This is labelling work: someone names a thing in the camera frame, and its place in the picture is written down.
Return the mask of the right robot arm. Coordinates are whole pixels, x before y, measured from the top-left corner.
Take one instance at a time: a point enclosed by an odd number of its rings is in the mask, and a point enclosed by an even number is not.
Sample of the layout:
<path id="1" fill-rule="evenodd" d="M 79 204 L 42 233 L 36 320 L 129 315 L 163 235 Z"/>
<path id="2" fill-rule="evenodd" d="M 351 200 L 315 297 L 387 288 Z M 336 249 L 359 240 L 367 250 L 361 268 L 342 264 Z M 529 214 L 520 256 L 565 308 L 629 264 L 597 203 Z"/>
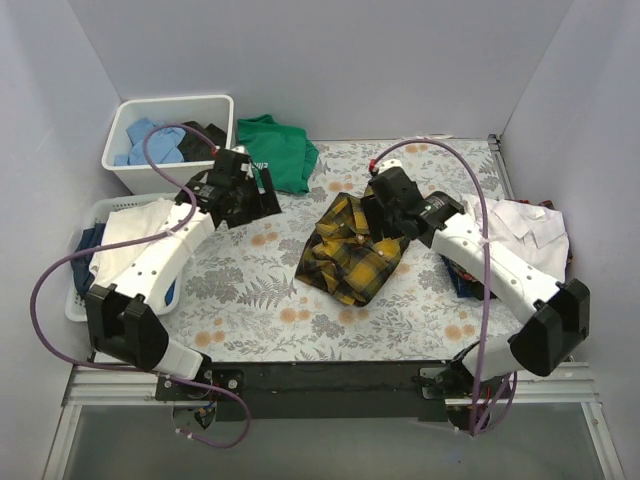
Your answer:
<path id="1" fill-rule="evenodd" d="M 471 398 L 489 380 L 512 372 L 546 377 L 588 337 L 590 291 L 584 283 L 563 283 L 503 245 L 488 244 L 458 201 L 440 191 L 423 196 L 398 160 L 373 167 L 369 186 L 363 209 L 374 238 L 418 240 L 474 278 L 489 277 L 491 293 L 522 325 L 459 352 L 435 385 Z"/>

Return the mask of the yellow plaid long sleeve shirt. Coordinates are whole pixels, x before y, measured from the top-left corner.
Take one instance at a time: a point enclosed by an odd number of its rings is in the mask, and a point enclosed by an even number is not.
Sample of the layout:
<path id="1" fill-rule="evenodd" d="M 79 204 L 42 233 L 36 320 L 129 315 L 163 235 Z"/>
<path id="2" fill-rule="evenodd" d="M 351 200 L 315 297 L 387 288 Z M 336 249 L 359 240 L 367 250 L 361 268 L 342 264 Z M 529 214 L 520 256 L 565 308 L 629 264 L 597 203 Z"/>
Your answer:
<path id="1" fill-rule="evenodd" d="M 295 278 L 344 305 L 364 307 L 393 275 L 409 243 L 406 237 L 375 241 L 361 199 L 341 192 L 315 223 Z"/>

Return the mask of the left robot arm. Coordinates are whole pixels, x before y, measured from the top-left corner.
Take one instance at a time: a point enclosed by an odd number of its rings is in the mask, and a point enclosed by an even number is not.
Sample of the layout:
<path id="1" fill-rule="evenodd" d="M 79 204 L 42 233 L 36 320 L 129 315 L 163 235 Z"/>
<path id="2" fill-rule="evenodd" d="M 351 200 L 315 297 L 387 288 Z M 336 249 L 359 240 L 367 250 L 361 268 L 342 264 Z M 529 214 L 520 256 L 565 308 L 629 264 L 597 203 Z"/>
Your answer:
<path id="1" fill-rule="evenodd" d="M 256 169 L 243 146 L 221 149 L 211 169 L 194 175 L 169 201 L 159 227 L 164 238 L 148 243 L 115 279 L 95 283 L 85 296 L 91 346 L 142 371 L 178 377 L 193 400 L 213 386 L 204 354 L 170 338 L 158 315 L 165 296 L 197 248 L 220 224 L 229 228 L 281 211 L 271 176 Z"/>

